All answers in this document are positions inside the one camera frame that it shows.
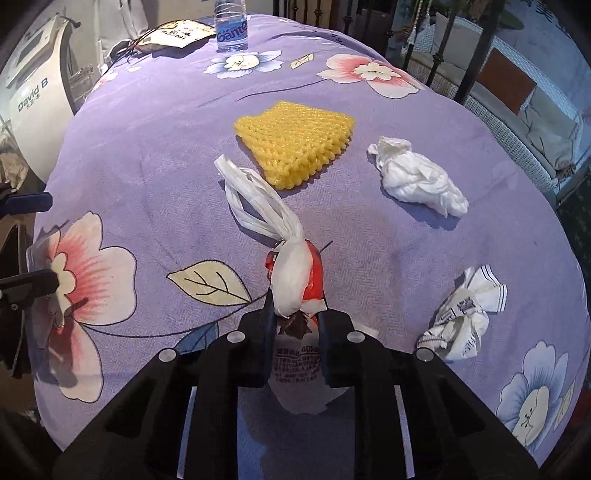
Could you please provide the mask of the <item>red white plastic bag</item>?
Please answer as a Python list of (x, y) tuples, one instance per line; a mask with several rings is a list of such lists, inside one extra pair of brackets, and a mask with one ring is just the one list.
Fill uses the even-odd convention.
[(277, 242), (266, 256), (276, 315), (270, 389), (288, 412), (320, 414), (346, 392), (325, 384), (321, 372), (318, 313), (328, 309), (321, 253), (305, 238), (297, 215), (255, 170), (224, 155), (214, 166), (238, 224)]

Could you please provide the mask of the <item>white blue printed paper wrapper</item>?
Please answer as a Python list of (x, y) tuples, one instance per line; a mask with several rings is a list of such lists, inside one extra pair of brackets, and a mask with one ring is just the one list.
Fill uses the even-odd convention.
[(490, 314), (505, 310), (508, 287), (499, 281), (490, 265), (464, 271), (460, 285), (444, 301), (435, 318), (417, 341), (444, 361), (476, 357), (486, 334)]

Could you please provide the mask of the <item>white tissue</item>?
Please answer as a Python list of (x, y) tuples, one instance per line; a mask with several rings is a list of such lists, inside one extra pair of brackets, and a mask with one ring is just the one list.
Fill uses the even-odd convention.
[(367, 153), (381, 174), (384, 191), (394, 199), (425, 205), (445, 218), (461, 218), (468, 212), (468, 199), (447, 171), (414, 152), (410, 141), (381, 136)]

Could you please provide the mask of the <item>yellow foam fruit net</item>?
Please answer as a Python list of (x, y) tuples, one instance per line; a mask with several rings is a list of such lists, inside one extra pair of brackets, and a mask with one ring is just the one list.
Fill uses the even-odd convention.
[(321, 172), (346, 150), (356, 120), (339, 112), (279, 101), (259, 115), (235, 121), (266, 182), (291, 190)]

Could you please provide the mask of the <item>purple floral bed sheet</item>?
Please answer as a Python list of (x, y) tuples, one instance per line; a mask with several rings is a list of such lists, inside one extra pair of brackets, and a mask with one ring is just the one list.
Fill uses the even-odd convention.
[[(263, 304), (273, 239), (235, 221), (214, 166), (256, 160), (242, 116), (287, 101), (356, 120), (341, 155), (280, 196), (324, 264), (325, 302), (408, 351), (470, 267), (508, 287), (453, 370), (537, 463), (557, 445), (590, 354), (583, 275), (547, 199), (489, 128), (352, 38), (273, 16), (249, 49), (123, 60), (73, 117), (35, 221), (58, 291), (28, 323), (41, 421), (67, 447), (159, 350), (201, 349)], [(370, 144), (405, 139), (469, 201), (461, 218), (388, 195)]]

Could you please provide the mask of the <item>white David B machine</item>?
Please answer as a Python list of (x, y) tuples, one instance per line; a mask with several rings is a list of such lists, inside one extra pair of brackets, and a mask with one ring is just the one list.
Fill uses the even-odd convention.
[(70, 21), (55, 15), (17, 44), (2, 72), (9, 135), (29, 168), (47, 182), (75, 103), (70, 88)]

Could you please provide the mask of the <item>white printed packet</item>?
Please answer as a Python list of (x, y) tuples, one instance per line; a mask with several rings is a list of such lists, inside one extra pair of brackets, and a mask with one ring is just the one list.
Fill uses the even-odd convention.
[(152, 52), (163, 48), (183, 49), (214, 35), (215, 29), (207, 24), (190, 19), (175, 20), (146, 32), (135, 42), (134, 49), (140, 52)]

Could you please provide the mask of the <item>white wicker sofa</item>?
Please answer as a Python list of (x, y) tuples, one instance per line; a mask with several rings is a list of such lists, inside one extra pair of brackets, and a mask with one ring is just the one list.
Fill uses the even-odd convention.
[[(438, 12), (435, 23), (417, 34), (409, 73), (424, 83), (447, 26), (448, 18)], [(482, 27), (455, 18), (432, 90), (454, 99), (482, 33)], [(464, 106), (487, 125), (541, 192), (557, 191), (575, 173), (582, 115), (537, 66), (498, 36)]]

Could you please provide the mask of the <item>brown sofa cushion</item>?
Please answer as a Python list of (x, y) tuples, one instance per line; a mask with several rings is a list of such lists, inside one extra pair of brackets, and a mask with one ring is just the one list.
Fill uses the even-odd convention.
[(497, 48), (491, 50), (477, 82), (516, 115), (537, 86), (528, 74)]

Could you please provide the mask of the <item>clear plastic water bottle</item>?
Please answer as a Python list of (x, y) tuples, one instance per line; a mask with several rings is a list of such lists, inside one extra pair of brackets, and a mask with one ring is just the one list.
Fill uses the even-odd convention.
[(217, 50), (245, 50), (249, 35), (245, 0), (216, 0), (213, 11)]

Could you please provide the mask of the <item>black iron bed frame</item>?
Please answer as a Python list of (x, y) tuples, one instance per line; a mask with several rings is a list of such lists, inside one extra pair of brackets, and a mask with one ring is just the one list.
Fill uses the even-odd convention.
[[(488, 61), (502, 13), (503, 1), (453, 1), (443, 20), (443, 33), (435, 34), (435, 51), (427, 84), (440, 67), (451, 64), (463, 74), (454, 100), (465, 103)], [(398, 38), (405, 67), (419, 52), (419, 36), (427, 31), (420, 22), (431, 19), (430, 1), (273, 1), (273, 15), (315, 26), (327, 25), (385, 53)]]

